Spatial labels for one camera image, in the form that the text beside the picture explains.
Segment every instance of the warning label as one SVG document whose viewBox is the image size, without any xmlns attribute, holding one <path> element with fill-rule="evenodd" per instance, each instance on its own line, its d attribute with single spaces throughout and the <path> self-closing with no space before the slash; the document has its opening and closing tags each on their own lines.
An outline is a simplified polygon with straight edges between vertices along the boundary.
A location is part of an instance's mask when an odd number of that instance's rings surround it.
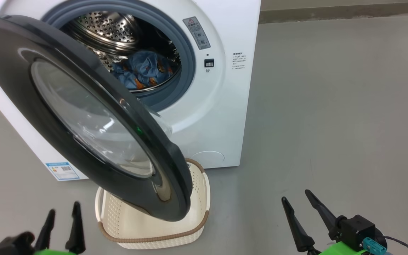
<svg viewBox="0 0 408 255">
<path fill-rule="evenodd" d="M 47 167 L 59 181 L 75 180 L 80 178 L 68 162 L 47 163 Z"/>
<path fill-rule="evenodd" d="M 204 29 L 201 27 L 201 24 L 196 17 L 186 18 L 182 21 L 188 27 L 188 30 L 190 31 L 200 50 L 210 48 L 210 42 L 207 39 L 207 35 L 205 35 Z"/>
<path fill-rule="evenodd" d="M 233 53 L 233 69 L 244 69 L 247 56 L 243 52 Z"/>
</svg>

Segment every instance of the brown basket trim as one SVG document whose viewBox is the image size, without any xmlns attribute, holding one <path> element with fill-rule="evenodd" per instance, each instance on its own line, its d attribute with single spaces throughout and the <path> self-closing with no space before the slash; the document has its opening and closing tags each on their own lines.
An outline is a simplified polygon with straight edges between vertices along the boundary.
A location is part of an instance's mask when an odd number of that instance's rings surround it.
<svg viewBox="0 0 408 255">
<path fill-rule="evenodd" d="M 191 158 L 186 158 L 185 161 L 188 162 L 188 163 L 192 163 L 193 165 L 197 166 L 199 168 L 199 170 L 201 170 L 201 173 L 205 173 L 205 170 L 204 170 L 203 166 L 201 166 L 201 164 L 198 163 L 196 160 L 193 160 Z"/>
<path fill-rule="evenodd" d="M 103 227 L 103 223 L 101 221 L 98 222 L 98 228 L 100 229 L 102 234 L 108 240 L 110 240 L 112 242 L 116 242 L 116 243 L 149 243 L 149 242 L 158 242 L 158 241 L 164 241 L 164 240 L 169 240 L 169 239 L 175 239 L 175 238 L 189 236 L 191 234 L 194 234 L 204 226 L 204 224 L 206 223 L 208 217 L 209 217 L 209 211 L 206 210 L 205 213 L 204 213 L 203 220 L 201 221 L 201 223 L 199 223 L 198 226 L 196 226 L 196 228 L 194 228 L 192 230 L 189 230 L 189 231 L 186 231 L 186 232 L 179 233 L 179 234 L 170 234 L 168 236 L 159 236 L 159 237 L 150 237 L 150 238 L 126 238 L 126 239 L 114 238 L 114 237 L 110 236 L 107 233 L 107 231 Z"/>
</svg>

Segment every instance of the laundry basket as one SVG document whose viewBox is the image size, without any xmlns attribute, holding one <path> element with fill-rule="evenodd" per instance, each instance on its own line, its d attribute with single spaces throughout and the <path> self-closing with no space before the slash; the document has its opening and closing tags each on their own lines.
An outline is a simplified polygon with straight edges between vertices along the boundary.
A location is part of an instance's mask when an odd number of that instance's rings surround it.
<svg viewBox="0 0 408 255">
<path fill-rule="evenodd" d="M 185 218 L 176 222 L 157 219 L 99 187 L 95 213 L 102 234 L 124 248 L 136 250 L 185 245 L 198 239 L 209 217 L 209 179 L 199 163 L 191 159 L 187 159 L 187 162 L 193 179 L 193 191 L 191 207 Z"/>
</svg>

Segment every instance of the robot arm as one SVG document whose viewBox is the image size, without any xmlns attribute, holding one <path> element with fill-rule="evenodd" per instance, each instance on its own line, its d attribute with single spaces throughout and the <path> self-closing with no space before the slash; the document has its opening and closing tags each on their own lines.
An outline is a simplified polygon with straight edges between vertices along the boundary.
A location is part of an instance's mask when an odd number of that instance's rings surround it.
<svg viewBox="0 0 408 255">
<path fill-rule="evenodd" d="M 299 252 L 307 252 L 308 255 L 385 255 L 387 253 L 386 239 L 396 241 L 394 238 L 384 236 L 374 223 L 362 216 L 355 215 L 350 219 L 345 216 L 336 217 L 311 190 L 305 190 L 305 194 L 324 221 L 328 236 L 331 240 L 335 240 L 336 244 L 323 252 L 316 250 L 313 247 L 314 240 L 300 225 L 288 199 L 282 197 L 284 212 Z M 408 247 L 404 242 L 399 241 L 399 243 Z"/>
<path fill-rule="evenodd" d="M 34 247 L 34 235 L 24 232 L 15 237 L 6 237 L 0 242 L 0 255 L 77 255 L 86 250 L 84 244 L 83 220 L 81 219 L 81 207 L 79 202 L 73 204 L 73 223 L 70 238 L 65 244 L 68 252 L 50 250 L 50 233 L 55 226 L 55 210 L 51 209 L 47 220 L 42 227 Z"/>
</svg>

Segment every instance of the laundry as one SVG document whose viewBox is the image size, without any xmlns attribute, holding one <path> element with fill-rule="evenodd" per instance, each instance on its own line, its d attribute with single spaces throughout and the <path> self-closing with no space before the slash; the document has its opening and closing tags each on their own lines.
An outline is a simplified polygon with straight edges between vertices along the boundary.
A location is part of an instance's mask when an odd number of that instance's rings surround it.
<svg viewBox="0 0 408 255">
<path fill-rule="evenodd" d="M 112 63 L 112 67 L 113 75 L 131 90 L 156 86 L 173 75 L 170 60 L 147 50 L 138 51 L 125 61 Z"/>
</svg>

